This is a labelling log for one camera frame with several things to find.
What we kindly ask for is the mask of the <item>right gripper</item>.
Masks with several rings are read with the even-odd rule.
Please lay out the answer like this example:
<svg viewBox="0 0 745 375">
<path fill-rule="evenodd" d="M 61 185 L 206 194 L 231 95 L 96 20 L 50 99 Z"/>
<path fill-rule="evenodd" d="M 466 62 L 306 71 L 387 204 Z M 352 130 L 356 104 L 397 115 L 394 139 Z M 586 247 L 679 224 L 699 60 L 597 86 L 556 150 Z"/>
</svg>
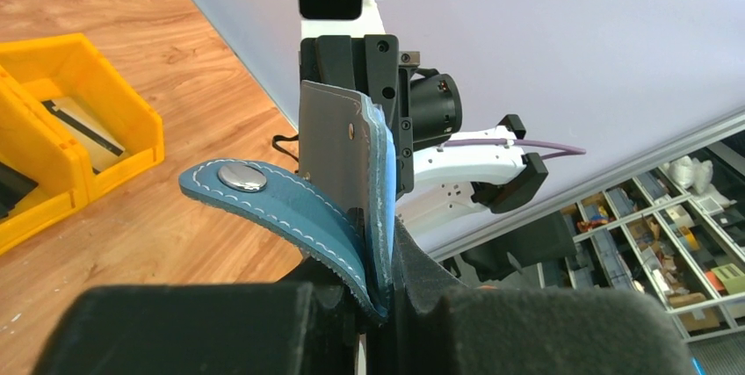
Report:
<svg viewBox="0 0 745 375">
<path fill-rule="evenodd" d="M 300 43 L 300 79 L 359 91 L 379 105 L 395 145 L 396 197 L 413 190 L 414 123 L 411 79 L 418 51 L 401 51 L 391 34 L 323 35 Z"/>
</svg>

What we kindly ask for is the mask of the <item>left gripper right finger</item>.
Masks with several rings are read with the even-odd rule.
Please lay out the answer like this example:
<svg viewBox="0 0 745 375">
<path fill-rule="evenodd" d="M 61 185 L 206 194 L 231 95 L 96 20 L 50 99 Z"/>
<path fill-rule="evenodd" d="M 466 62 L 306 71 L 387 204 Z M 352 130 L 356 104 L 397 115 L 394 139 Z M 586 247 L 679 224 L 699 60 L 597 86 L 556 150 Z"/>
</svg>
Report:
<svg viewBox="0 0 745 375">
<path fill-rule="evenodd" d="M 372 336 L 375 374 L 692 374 L 647 295 L 464 285 L 394 227 L 394 305 Z"/>
</svg>

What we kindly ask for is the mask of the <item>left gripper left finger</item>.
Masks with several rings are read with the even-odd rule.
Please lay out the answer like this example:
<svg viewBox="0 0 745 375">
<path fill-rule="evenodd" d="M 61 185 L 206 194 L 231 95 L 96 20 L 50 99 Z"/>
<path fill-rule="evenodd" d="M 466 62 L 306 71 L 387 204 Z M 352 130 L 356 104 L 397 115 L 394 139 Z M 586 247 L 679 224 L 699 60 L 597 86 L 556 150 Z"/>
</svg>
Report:
<svg viewBox="0 0 745 375">
<path fill-rule="evenodd" d="M 356 311 L 307 259 L 274 283 L 105 285 L 79 295 L 36 374 L 353 374 Z"/>
</svg>

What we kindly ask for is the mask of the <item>grey credit card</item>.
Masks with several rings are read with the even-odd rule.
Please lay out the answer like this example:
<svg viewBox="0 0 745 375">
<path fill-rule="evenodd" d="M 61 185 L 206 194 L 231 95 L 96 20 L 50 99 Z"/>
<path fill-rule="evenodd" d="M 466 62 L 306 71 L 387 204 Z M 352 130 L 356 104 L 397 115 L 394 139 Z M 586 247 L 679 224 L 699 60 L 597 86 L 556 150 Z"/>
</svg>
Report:
<svg viewBox="0 0 745 375">
<path fill-rule="evenodd" d="M 366 95 L 323 83 L 300 83 L 300 173 L 342 212 L 369 208 Z"/>
</svg>

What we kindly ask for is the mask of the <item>blue leather card holder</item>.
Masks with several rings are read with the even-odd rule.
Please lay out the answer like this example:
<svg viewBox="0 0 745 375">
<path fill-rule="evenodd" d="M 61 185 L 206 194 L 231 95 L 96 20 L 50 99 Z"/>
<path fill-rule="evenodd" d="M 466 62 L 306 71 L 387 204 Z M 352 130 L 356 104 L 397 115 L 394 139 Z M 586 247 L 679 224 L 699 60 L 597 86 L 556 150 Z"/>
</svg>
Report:
<svg viewBox="0 0 745 375">
<path fill-rule="evenodd" d="M 178 178 L 188 198 L 250 220 L 336 273 L 375 324 L 392 306 L 396 158 L 382 110 L 368 97 L 369 208 L 342 212 L 308 176 L 268 162 L 211 159 Z"/>
</svg>

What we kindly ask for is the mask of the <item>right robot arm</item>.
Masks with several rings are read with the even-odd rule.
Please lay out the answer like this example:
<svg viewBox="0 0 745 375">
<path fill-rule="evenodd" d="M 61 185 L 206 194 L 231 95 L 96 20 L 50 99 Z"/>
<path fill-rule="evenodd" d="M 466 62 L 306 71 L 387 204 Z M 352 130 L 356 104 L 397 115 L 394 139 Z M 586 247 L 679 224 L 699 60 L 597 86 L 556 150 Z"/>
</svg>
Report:
<svg viewBox="0 0 745 375">
<path fill-rule="evenodd" d="M 311 203 L 354 234 L 399 219 L 422 234 L 529 202 L 547 178 L 515 114 L 463 132 L 453 78 L 393 35 L 300 44 L 300 175 Z"/>
</svg>

